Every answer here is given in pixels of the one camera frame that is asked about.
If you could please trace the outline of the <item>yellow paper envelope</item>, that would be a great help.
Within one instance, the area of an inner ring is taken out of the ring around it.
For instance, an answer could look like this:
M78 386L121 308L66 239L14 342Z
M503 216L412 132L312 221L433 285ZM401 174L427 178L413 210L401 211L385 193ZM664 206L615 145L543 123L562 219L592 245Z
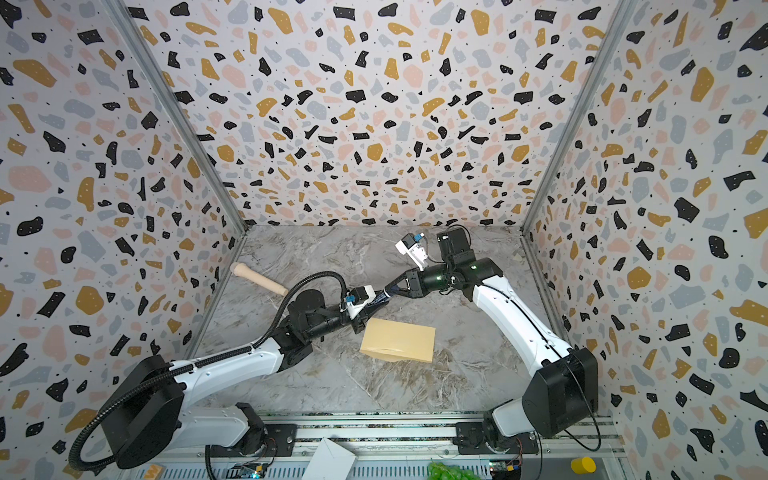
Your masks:
M387 362L431 363L435 334L434 327L372 318L367 323L360 352Z

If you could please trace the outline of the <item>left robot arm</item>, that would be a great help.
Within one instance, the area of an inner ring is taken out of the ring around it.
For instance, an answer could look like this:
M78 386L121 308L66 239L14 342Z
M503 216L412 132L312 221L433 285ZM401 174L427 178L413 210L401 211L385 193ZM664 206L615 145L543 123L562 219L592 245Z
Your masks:
M212 454L245 456L275 445L255 409L245 401L232 407L202 408L203 399L257 377L287 370L303 361L313 342L345 327L362 331L389 297L370 286L327 305L315 289L302 291L286 305L284 316L263 343L246 344L189 361L165 363L153 356L140 362L117 391L155 385L126 400L102 422L121 469L143 465L166 450L207 447Z

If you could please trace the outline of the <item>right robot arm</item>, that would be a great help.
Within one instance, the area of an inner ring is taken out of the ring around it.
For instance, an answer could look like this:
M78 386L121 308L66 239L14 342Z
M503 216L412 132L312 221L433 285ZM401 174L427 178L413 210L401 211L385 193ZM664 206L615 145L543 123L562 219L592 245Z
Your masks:
M388 296L423 298L432 292L460 291L485 313L523 360L530 375L524 394L488 411L483 440L505 450L520 434L552 438L582 420L595 420L597 360L557 336L514 291L501 268L489 258L477 258L468 231L451 227L437 236L440 262L429 264L419 234L409 233L396 244L414 268L385 288Z

